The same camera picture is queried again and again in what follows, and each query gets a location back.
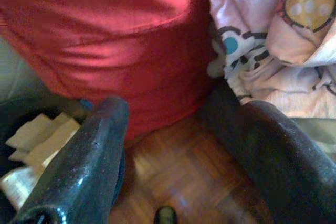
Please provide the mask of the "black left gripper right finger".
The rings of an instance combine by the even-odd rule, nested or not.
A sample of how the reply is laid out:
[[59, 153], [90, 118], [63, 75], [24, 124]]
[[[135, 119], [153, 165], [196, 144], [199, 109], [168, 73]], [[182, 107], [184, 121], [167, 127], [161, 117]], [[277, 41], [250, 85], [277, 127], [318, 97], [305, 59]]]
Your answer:
[[237, 124], [238, 161], [275, 223], [335, 223], [335, 162], [266, 102], [241, 106]]

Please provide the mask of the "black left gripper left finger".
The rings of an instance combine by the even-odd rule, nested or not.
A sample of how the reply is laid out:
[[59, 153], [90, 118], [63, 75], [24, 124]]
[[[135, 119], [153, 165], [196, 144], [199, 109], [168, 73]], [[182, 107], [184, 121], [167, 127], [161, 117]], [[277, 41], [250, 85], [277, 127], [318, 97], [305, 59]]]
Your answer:
[[52, 159], [12, 223], [108, 223], [124, 173], [129, 108], [112, 96]]

